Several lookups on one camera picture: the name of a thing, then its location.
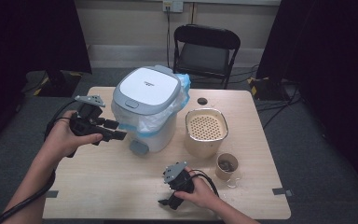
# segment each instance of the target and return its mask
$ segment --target black cable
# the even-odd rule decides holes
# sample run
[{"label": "black cable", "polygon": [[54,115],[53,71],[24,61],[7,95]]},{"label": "black cable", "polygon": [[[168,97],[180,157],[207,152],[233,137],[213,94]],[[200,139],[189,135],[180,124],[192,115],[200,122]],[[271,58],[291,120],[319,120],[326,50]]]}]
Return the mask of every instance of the black cable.
[{"label": "black cable", "polygon": [[196,3],[193,2],[193,7],[191,8],[191,24],[194,23],[194,7]]},{"label": "black cable", "polygon": [[268,110],[279,109],[279,108],[281,108],[282,106],[285,106],[285,105],[286,105],[286,102],[284,102],[284,101],[280,101],[279,103],[270,104],[270,105],[269,104],[264,104],[263,108],[258,108],[257,109],[257,113],[261,114],[261,113],[263,113],[265,111],[268,111]]},{"label": "black cable", "polygon": [[267,127],[267,125],[269,125],[269,123],[275,118],[278,116],[279,113],[281,113],[287,106],[289,106],[293,99],[295,98],[296,96],[296,93],[297,93],[297,90],[298,90],[298,86],[296,86],[296,89],[295,89],[295,92],[293,93],[293,96],[290,98],[289,102],[286,104],[286,105],[283,105],[267,122],[266,124],[263,125],[263,130]]},{"label": "black cable", "polygon": [[26,93],[28,91],[31,91],[31,90],[37,88],[37,87],[40,87],[40,85],[42,85],[42,83],[43,83],[43,80],[45,80],[46,74],[47,74],[47,72],[45,71],[45,74],[42,76],[42,78],[39,80],[39,82],[36,85],[34,85],[33,87],[31,87],[28,90],[22,91],[21,93]]},{"label": "black cable", "polygon": [[[289,105],[294,105],[296,103],[299,102],[299,100],[301,100],[301,98],[298,98],[297,100],[295,100],[294,102],[290,103]],[[256,105],[256,107],[258,106],[267,106],[267,105],[278,105],[278,106],[273,106],[273,107],[268,107],[268,108],[260,108],[260,109],[257,109],[257,112],[263,112],[263,111],[266,111],[266,110],[271,110],[271,109],[278,109],[278,108],[281,108],[282,106],[284,105],[287,105],[287,102],[286,101],[280,101],[280,102],[277,102],[277,103],[265,103],[265,104],[262,104],[262,105]]]},{"label": "black cable", "polygon": [[187,184],[188,181],[190,181],[190,180],[192,181],[192,179],[193,179],[194,177],[202,176],[202,177],[204,177],[204,178],[208,181],[209,185],[211,186],[211,188],[212,188],[212,190],[213,190],[213,193],[214,193],[217,197],[219,197],[219,193],[217,192],[217,188],[216,188],[216,186],[214,185],[212,179],[211,179],[209,176],[207,176],[205,173],[203,173],[201,170],[191,170],[191,171],[189,171],[189,173],[190,173],[190,172],[194,172],[194,171],[201,172],[201,174],[194,174],[194,175],[192,175],[189,179],[187,179],[187,180],[185,180],[184,182],[178,184],[177,186],[185,185],[185,184]]},{"label": "black cable", "polygon": [[7,210],[5,213],[0,215],[0,223],[4,222],[6,219],[8,219],[9,217],[13,216],[17,212],[19,212],[25,206],[27,206],[28,204],[34,202],[36,199],[38,199],[42,195],[44,195],[51,188],[51,186],[53,186],[54,180],[55,180],[55,170],[53,170],[53,172],[51,173],[50,178],[48,179],[48,183],[46,183],[46,185],[42,189],[40,189],[34,195],[31,195],[29,198],[25,199],[21,203],[16,204],[15,206],[13,206],[9,210]]},{"label": "black cable", "polygon": [[[257,67],[258,64],[252,66],[252,69],[250,72],[244,72],[244,73],[238,73],[238,74],[233,74],[233,75],[230,75],[230,77],[237,77],[237,76],[241,76],[241,75],[246,75],[246,74],[251,74],[250,76],[242,79],[242,80],[239,80],[239,81],[229,81],[228,84],[232,84],[232,83],[241,83],[241,82],[244,82],[246,80],[248,80],[249,78],[253,77],[254,76],[254,72],[257,72],[257,70],[254,70],[255,67]],[[203,80],[203,79],[207,79],[207,78],[213,78],[213,77],[200,77],[200,78],[193,78],[191,79],[192,82],[194,83],[199,83],[199,84],[220,84],[220,83],[213,83],[213,82],[198,82],[197,80]]]},{"label": "black cable", "polygon": [[170,7],[165,7],[167,11],[168,29],[167,29],[167,65],[170,67],[170,47],[171,47],[171,19],[170,19]]},{"label": "black cable", "polygon": [[48,123],[47,127],[46,127],[46,131],[45,131],[45,140],[48,137],[48,134],[50,133],[51,129],[54,127],[54,123],[56,122],[57,117],[61,114],[61,112],[68,106],[73,104],[74,102],[76,102],[76,100],[73,100],[63,106],[61,106],[61,108],[59,110],[57,110],[57,112],[54,114],[53,118],[51,119],[51,121]]}]

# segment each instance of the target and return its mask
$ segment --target white trash can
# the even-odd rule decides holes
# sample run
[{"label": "white trash can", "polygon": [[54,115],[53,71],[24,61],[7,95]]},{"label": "white trash can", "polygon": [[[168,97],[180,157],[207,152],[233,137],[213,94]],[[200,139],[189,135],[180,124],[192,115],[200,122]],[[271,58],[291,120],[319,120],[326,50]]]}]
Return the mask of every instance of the white trash can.
[{"label": "white trash can", "polygon": [[117,85],[112,111],[120,128],[132,138],[132,151],[144,155],[168,145],[175,132],[176,113],[182,109],[178,106],[181,89],[181,80],[172,70],[159,65],[138,68]]}]

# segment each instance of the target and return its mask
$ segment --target trash can lid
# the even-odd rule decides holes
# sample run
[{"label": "trash can lid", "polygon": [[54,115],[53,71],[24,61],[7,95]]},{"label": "trash can lid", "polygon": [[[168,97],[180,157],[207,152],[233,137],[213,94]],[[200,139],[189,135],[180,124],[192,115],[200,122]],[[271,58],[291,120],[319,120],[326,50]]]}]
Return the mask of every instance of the trash can lid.
[{"label": "trash can lid", "polygon": [[180,80],[171,69],[141,67],[121,80],[113,98],[121,107],[142,115],[157,114],[167,108],[180,91]]}]

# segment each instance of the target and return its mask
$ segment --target electrical outlet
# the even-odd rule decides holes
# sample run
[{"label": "electrical outlet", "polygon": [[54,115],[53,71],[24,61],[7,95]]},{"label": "electrical outlet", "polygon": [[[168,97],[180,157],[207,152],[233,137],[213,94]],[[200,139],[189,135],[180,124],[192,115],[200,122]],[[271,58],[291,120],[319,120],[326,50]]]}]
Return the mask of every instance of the electrical outlet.
[{"label": "electrical outlet", "polygon": [[172,11],[172,1],[162,1],[162,11]]},{"label": "electrical outlet", "polygon": [[163,1],[162,2],[162,11],[170,12],[183,12],[183,2],[182,1]]}]

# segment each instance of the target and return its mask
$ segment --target chair backrest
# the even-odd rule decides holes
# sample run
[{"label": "chair backrest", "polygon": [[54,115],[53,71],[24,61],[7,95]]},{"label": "chair backrest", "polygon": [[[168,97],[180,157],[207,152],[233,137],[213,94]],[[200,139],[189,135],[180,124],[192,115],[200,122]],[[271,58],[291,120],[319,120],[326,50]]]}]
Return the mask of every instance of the chair backrest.
[{"label": "chair backrest", "polygon": [[176,47],[178,47],[178,41],[220,49],[238,50],[241,45],[240,38],[229,30],[196,24],[178,27],[173,38]]}]

